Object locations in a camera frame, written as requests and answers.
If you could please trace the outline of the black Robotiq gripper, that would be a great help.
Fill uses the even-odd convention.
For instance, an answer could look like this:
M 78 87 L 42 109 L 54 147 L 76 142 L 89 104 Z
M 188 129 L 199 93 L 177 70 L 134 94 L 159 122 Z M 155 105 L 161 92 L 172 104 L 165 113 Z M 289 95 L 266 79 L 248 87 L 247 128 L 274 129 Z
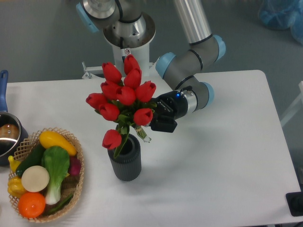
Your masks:
M 156 104 L 156 115 L 145 127 L 150 127 L 153 131 L 174 132 L 178 125 L 175 120 L 185 116 L 188 111 L 185 96 L 178 91 L 171 91 L 152 98 L 151 101 Z

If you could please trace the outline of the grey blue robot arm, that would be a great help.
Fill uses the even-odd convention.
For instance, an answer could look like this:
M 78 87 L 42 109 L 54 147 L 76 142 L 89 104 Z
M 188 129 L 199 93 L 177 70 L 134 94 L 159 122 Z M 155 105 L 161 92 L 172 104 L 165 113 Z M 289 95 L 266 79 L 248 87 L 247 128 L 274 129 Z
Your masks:
M 195 75 L 226 51 L 222 38 L 212 34 L 201 1 L 176 0 L 174 6 L 190 48 L 181 56 L 169 52 L 156 61 L 155 69 L 171 92 L 155 98 L 157 106 L 150 123 L 153 131 L 173 132 L 177 119 L 211 104 L 213 88 L 198 81 Z M 103 32 L 119 70 L 123 69 L 127 55 L 132 54 L 143 75 L 149 75 L 149 44 L 155 36 L 155 23 L 141 11 L 139 2 L 82 0 L 76 10 L 89 31 Z

